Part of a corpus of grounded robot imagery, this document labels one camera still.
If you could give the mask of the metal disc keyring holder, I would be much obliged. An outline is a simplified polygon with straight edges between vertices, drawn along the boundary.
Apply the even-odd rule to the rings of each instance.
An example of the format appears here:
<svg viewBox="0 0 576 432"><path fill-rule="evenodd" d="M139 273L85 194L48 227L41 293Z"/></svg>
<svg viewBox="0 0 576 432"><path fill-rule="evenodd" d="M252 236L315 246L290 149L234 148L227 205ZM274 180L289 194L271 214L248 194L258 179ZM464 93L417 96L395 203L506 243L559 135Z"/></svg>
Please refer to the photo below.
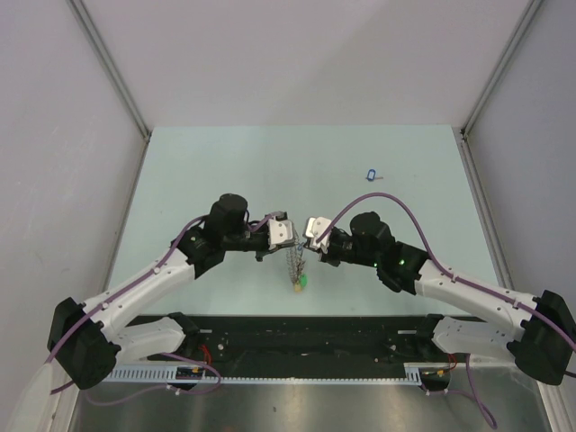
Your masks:
<svg viewBox="0 0 576 432"><path fill-rule="evenodd" d="M299 253L296 249L287 250L286 260L292 284L299 284L301 276L304 275L305 260L303 253L304 251Z"/></svg>

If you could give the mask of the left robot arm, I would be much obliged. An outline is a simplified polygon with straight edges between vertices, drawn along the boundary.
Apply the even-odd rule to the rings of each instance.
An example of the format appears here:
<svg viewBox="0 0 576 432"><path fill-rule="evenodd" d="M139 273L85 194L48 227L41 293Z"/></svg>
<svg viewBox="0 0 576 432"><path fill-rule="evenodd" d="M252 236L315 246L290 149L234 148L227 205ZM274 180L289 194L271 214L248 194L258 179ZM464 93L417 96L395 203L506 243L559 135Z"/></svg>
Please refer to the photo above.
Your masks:
<svg viewBox="0 0 576 432"><path fill-rule="evenodd" d="M252 252L261 261L295 246L286 212L273 211L255 223L247 216L247 200L225 193L207 214L189 221L162 256L127 282L85 301L61 301L53 313L47 361L57 362L78 389L88 390L122 361L193 357L199 348L198 330L184 314L172 313L148 325L130 324L154 302L222 263L229 252Z"/></svg>

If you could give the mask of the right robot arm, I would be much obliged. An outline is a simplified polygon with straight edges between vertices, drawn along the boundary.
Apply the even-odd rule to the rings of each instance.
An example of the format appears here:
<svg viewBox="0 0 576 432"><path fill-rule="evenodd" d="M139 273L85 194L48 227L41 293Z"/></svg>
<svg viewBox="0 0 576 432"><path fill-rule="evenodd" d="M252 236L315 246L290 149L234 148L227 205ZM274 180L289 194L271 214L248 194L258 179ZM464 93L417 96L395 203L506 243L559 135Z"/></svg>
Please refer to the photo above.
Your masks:
<svg viewBox="0 0 576 432"><path fill-rule="evenodd" d="M434 315L415 338L417 354L436 361L444 353L513 362L545 384L563 381L575 350L575 319L564 298L549 290L535 296L470 281L440 268L425 250L398 241L373 211L355 216L350 230L309 218L305 247L332 266L370 266L395 293L444 302L473 316L472 322Z"/></svg>

